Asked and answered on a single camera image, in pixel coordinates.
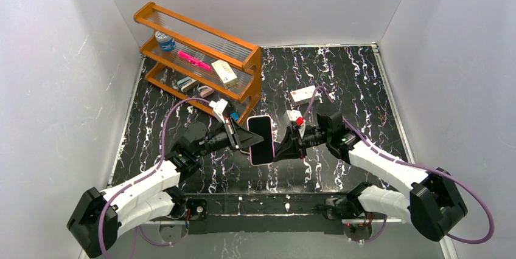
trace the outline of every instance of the phone screen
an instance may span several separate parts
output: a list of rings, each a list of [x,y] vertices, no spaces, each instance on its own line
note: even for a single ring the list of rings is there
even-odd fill
[[[253,116],[247,119],[247,129],[263,137],[263,142],[250,148],[251,164],[265,165],[273,162],[274,143],[272,120],[270,116]]]

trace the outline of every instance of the wooden shelf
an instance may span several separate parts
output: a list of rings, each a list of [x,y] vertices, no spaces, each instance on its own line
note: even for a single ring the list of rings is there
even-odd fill
[[[176,48],[170,52],[161,50],[154,36],[141,47],[142,54],[158,62],[147,74],[146,80],[181,99],[185,99],[187,98],[185,94],[156,78],[167,67],[173,69],[199,81],[199,83],[214,88],[227,97],[228,101],[236,101],[239,108],[244,108],[238,123],[242,124],[244,122],[261,97],[262,57],[259,46],[186,18],[153,2],[149,2],[140,11],[136,12],[134,20],[170,35],[176,41]],[[231,88],[224,88],[215,71],[209,72],[190,64],[178,56],[179,50],[206,64],[211,64],[217,60],[228,62],[239,78],[239,83]],[[190,104],[212,114],[210,107],[198,102],[190,102]]]

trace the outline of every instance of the pink object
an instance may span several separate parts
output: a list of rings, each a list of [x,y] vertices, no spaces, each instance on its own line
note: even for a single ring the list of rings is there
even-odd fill
[[[189,63],[193,64],[194,66],[198,66],[202,69],[205,69],[207,71],[211,71],[211,67],[209,65],[207,65],[206,63],[198,60],[197,58],[195,57],[192,57],[188,54],[185,54],[182,50],[179,50],[178,51],[178,55],[180,58],[184,58],[185,60],[187,60]]]

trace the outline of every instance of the blue jar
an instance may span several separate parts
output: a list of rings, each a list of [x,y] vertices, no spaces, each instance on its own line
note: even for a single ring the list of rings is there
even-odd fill
[[[161,33],[160,31],[156,31],[154,34],[156,40],[163,51],[171,51],[176,47],[176,41],[171,36],[166,35],[165,33]]]

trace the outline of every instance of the marble tabletop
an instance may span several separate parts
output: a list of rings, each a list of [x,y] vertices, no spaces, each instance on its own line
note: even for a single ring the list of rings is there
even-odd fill
[[[289,47],[262,49],[262,100],[252,115],[273,119],[274,137],[285,133],[283,114],[293,108],[288,92],[323,85],[335,97],[315,102],[313,112],[339,110],[352,124],[384,150],[406,159],[396,122],[371,46]],[[158,160],[162,121],[178,102],[174,96],[144,80],[155,65],[147,58],[130,109],[112,185],[136,176]],[[307,105],[301,105],[303,112]],[[193,106],[173,113],[166,129],[166,149],[193,121],[208,127],[216,120]],[[388,185],[362,169],[334,158],[324,145],[309,149],[303,160],[252,166],[248,156],[221,150],[204,157],[199,171],[180,187],[186,193],[313,193],[346,192],[362,181]]]

